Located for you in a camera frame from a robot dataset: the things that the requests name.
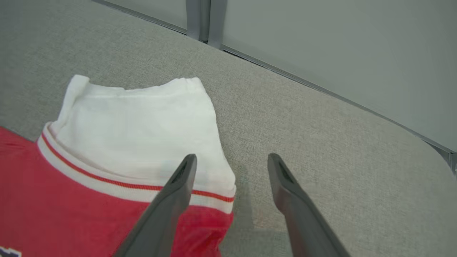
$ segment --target red stripe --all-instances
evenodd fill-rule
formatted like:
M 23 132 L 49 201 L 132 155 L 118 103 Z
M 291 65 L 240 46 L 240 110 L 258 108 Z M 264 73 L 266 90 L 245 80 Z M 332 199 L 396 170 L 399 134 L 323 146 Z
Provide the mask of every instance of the red stripe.
M 51 144 L 48 142 L 48 139 L 46 138 L 46 136 L 44 135 L 44 133 L 42 134 L 42 138 L 44 140 L 44 143 L 48 146 L 49 150 L 51 150 L 51 152 L 57 157 L 59 158 L 62 162 L 64 162 L 66 165 L 68 165 L 70 168 L 74 169 L 75 171 L 81 173 L 81 174 L 84 174 L 88 177 L 91 177 L 93 179 L 96 179 L 98 181 L 102 181 L 102 182 L 106 182 L 106 183 L 110 183 L 110 184 L 113 184 L 113 185 L 117 185 L 117 186 L 120 186 L 120 187 L 127 187 L 127 188 L 134 188 L 134 189 L 145 189 L 145 190 L 154 190 L 154 191 L 160 191 L 163 187 L 162 186 L 150 186 L 150 185 L 138 185 L 138 184 L 129 184 L 129 183 L 124 183 L 124 182 L 120 182 L 120 181 L 116 181 L 116 180 L 111 180 L 111 179 L 107 179 L 107 178 L 104 178 L 104 177 L 99 177 L 99 176 L 96 176 L 90 172 L 87 172 L 81 168 L 79 168 L 78 166 L 76 166 L 75 164 L 71 163 L 70 161 L 68 161 L 67 159 L 65 159 L 63 156 L 60 155 L 60 153 L 58 153 L 52 146 Z M 218 194 L 215 194 L 215 193 L 210 193 L 210 192 L 205 192 L 205 191 L 199 191 L 199 190 L 192 190 L 192 194 L 196 194 L 196 195 L 201 195 L 201 196 L 206 196 L 206 197 L 211 197 L 211 198 L 216 198 L 216 199 L 219 199 L 219 200 L 222 200 L 224 202 L 233 202 L 235 197 L 226 197 L 226 196 L 222 196 L 222 195 L 218 195 Z

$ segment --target gray wall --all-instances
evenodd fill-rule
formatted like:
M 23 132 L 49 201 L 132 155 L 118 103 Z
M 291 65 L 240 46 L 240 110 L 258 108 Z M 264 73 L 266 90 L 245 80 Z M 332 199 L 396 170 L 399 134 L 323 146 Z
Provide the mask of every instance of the gray wall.
M 106 0 L 187 29 L 186 0 Z
M 452 0 L 228 0 L 223 44 L 457 151 Z

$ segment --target folded shirt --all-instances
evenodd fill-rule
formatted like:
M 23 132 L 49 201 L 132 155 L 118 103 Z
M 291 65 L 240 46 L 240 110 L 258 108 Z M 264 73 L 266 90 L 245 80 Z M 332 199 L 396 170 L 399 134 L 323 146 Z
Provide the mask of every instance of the folded shirt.
M 200 80 L 124 90 L 74 76 L 37 142 L 0 130 L 0 253 L 112 255 L 191 153 L 197 172 L 172 256 L 220 256 L 235 177 Z

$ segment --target printed logo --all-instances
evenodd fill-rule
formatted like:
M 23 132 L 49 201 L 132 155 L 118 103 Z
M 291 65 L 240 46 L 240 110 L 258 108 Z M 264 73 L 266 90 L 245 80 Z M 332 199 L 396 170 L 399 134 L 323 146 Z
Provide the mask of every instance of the printed logo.
M 11 248 L 3 248 L 0 246 L 0 257 L 21 257 L 22 253 Z

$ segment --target gray fabric surface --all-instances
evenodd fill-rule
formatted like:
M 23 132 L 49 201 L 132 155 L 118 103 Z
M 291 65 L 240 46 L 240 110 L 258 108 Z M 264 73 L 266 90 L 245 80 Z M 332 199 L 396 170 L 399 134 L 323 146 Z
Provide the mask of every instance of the gray fabric surface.
M 36 139 L 74 74 L 128 89 L 199 77 L 237 177 L 223 256 L 291 256 L 280 154 L 354 257 L 457 256 L 457 183 L 426 143 L 368 112 L 87 0 L 0 2 L 0 125 Z

